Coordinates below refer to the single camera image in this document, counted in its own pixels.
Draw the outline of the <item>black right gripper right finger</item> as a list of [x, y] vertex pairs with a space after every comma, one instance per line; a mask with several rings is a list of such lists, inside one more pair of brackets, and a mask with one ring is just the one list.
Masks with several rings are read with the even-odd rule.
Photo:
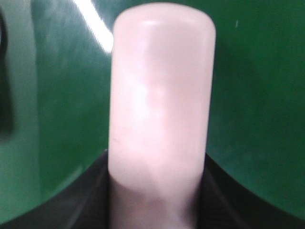
[[305, 221], [267, 203], [228, 175], [209, 155], [199, 189], [198, 229], [303, 229]]

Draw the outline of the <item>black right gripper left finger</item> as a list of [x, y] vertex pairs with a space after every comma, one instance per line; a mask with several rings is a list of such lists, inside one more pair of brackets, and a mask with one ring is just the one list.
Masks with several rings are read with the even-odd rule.
[[59, 194], [1, 224], [2, 229], [107, 229], [109, 227], [108, 152]]

